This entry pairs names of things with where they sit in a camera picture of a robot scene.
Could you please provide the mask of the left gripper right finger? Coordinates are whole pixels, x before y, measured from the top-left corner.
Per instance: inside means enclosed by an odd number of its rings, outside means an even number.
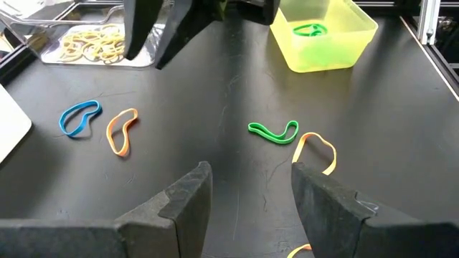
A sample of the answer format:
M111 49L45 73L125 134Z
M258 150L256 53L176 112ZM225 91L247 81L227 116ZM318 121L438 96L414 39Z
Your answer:
M423 221L315 172L291 166L291 188L315 257L457 257L458 223Z

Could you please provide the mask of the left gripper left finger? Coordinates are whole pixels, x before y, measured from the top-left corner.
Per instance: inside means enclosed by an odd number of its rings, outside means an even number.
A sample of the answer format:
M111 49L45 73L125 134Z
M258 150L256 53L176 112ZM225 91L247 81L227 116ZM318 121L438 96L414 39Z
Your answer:
M200 257L212 206L206 161L117 219L3 219L2 257Z

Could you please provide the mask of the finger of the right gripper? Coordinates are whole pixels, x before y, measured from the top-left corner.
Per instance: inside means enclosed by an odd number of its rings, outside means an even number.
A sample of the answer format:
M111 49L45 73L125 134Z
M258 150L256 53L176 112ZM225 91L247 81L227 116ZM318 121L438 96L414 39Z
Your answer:
M124 0L124 57L135 59L158 19L163 0Z
M163 69L193 37L210 25L215 11L216 1L175 1L155 54L155 68Z

